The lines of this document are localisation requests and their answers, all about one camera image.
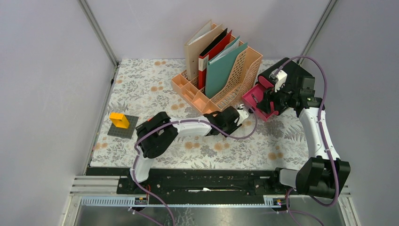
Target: folder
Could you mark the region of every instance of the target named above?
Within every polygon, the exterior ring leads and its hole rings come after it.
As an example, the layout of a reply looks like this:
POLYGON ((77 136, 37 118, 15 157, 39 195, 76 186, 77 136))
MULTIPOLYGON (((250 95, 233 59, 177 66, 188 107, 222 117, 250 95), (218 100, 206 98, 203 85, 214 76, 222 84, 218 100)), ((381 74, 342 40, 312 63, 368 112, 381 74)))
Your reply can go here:
POLYGON ((227 34, 227 28, 217 36, 215 40, 199 55, 198 58, 198 89, 202 89, 205 86, 205 80, 207 75, 207 64, 208 61, 219 54, 230 42, 231 38, 230 31, 227 34))
POLYGON ((187 79, 191 81, 198 75, 198 56, 222 31, 222 24, 212 29, 212 20, 209 20, 185 44, 187 79))
POLYGON ((241 46, 237 46, 238 44, 239 37, 208 62, 205 95, 209 99, 224 88, 238 54, 248 47, 248 43, 244 43, 241 46))

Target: leaf pattern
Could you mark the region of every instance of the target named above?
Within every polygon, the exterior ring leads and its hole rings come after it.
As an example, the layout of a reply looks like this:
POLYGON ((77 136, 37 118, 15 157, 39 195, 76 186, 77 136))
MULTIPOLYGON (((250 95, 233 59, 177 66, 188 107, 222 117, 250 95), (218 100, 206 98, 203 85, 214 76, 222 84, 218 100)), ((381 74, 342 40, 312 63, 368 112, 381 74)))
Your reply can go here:
MULTIPOLYGON (((276 61, 264 60, 259 72, 276 61)), ((200 116, 177 95, 171 79, 184 71, 183 59, 124 59, 115 78, 106 115, 93 147, 91 166, 131 167, 136 157, 132 139, 108 136, 111 112, 138 116, 138 125, 161 111, 176 118, 200 116)), ((250 133, 255 124, 251 115, 233 135, 250 133)), ((303 127, 296 113, 287 110, 267 122, 259 121, 255 133, 244 140, 208 137, 181 137, 156 158, 155 168, 188 169, 254 169, 273 170, 276 167, 299 169, 308 159, 303 127)))

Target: white wall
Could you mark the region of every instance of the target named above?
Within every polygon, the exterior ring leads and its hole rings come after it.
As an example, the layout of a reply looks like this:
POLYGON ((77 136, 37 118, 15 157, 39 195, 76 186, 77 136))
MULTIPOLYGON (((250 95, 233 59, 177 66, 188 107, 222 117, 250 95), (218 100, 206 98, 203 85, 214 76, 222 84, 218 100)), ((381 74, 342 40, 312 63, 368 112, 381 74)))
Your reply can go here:
POLYGON ((209 19, 263 54, 304 49, 328 0, 88 0, 115 55, 184 58, 183 44, 209 19))
POLYGON ((397 0, 339 1, 310 53, 327 73, 328 130, 351 164, 363 226, 399 225, 398 10, 397 0))
POLYGON ((112 65, 76 0, 0 0, 0 225, 55 226, 112 65))

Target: gray square base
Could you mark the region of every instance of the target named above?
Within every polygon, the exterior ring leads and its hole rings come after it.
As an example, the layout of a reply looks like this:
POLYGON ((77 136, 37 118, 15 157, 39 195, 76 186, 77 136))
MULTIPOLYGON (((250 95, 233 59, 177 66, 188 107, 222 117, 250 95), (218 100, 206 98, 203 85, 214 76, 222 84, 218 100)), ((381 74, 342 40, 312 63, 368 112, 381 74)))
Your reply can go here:
POLYGON ((132 115, 125 115, 129 121, 129 128, 118 128, 113 123, 111 124, 111 128, 108 131, 109 136, 120 137, 120 138, 129 138, 131 139, 133 136, 133 132, 135 131, 138 117, 132 115))

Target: peach file holder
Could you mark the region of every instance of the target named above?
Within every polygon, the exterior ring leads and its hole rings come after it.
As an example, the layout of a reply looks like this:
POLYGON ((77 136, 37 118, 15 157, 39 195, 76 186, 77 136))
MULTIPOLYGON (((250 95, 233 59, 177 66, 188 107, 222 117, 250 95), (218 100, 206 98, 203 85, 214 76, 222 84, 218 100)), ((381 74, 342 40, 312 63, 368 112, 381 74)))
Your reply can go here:
POLYGON ((201 114, 222 111, 238 103, 241 97, 253 87, 261 61, 262 54, 247 47, 237 56, 224 88, 211 99, 204 95, 205 87, 197 89, 198 76, 191 81, 187 80, 187 71, 172 78, 172 87, 201 114))

